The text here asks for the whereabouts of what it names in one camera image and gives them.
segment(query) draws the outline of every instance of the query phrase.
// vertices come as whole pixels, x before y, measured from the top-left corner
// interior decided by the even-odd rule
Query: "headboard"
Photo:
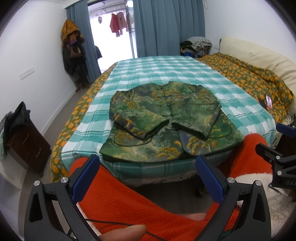
[[[270,49],[233,37],[220,40],[219,52],[276,73],[295,95],[289,112],[296,113],[296,64],[293,61]]]

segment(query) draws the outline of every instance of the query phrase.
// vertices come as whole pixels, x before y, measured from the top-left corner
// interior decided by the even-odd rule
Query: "drawer handle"
[[[24,141],[22,142],[23,144],[26,142],[26,140],[28,139],[29,137],[29,133],[27,134],[26,138],[24,139]]]
[[[41,148],[39,148],[39,152],[38,152],[36,158],[39,156],[40,152],[41,152]]]

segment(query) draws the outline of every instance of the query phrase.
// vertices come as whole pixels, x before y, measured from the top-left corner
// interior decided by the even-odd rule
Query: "fingernail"
[[[145,226],[145,225],[144,224],[138,224],[138,225],[129,226],[126,229],[138,229],[138,228],[143,227],[143,226]]]

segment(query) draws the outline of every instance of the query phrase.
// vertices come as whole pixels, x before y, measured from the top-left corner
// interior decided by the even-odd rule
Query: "teal and white plaid sheet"
[[[276,131],[272,116],[248,93],[215,70],[190,57],[137,58],[118,62],[94,98],[81,124],[62,150],[66,168],[69,170],[76,159],[95,153],[100,156],[101,163],[127,185],[175,181],[195,174],[195,159],[158,164],[111,163],[104,161],[99,154],[113,126],[113,121],[109,120],[109,107],[115,92],[146,83],[166,84],[170,80],[208,88],[220,101],[222,111],[244,135],[258,133],[269,145],[272,143]],[[231,151],[221,153],[227,157],[230,154]]]

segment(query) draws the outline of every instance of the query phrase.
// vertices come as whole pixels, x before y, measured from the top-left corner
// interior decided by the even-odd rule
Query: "phone screen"
[[[273,109],[271,97],[268,96],[268,95],[266,95],[265,98],[266,98],[266,105],[267,105],[267,107],[270,108],[270,109]]]

